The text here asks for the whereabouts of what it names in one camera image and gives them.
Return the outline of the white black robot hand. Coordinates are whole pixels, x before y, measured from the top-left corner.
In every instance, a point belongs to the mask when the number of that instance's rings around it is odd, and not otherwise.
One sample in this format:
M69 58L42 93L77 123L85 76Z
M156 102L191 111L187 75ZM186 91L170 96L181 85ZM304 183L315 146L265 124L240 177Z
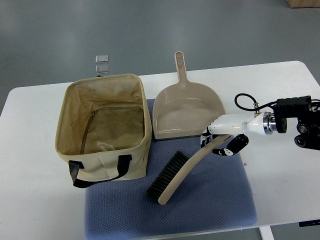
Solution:
M221 149L212 152L220 156L233 156L249 143L247 134L270 135L277 128L273 124L271 112L258 114L224 114L214 120L200 135L200 146L203 148L218 136L230 135L234 138Z

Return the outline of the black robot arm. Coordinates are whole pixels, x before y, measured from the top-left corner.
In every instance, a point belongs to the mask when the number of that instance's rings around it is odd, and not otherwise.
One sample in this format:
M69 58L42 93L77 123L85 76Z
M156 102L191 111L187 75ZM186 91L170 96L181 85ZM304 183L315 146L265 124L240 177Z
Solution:
M253 108L246 108L238 103L239 97L248 97L253 101ZM257 116L261 109L271 108L273 112L264 112L262 126L266 134L274 131L284 134L287 132L287 119L296 118L296 130L299 135L294 143L304 149L320 149L320 100L311 96L279 98L276 101L259 106L256 99L247 93L239 93L234 97L235 105L244 111L254 112Z

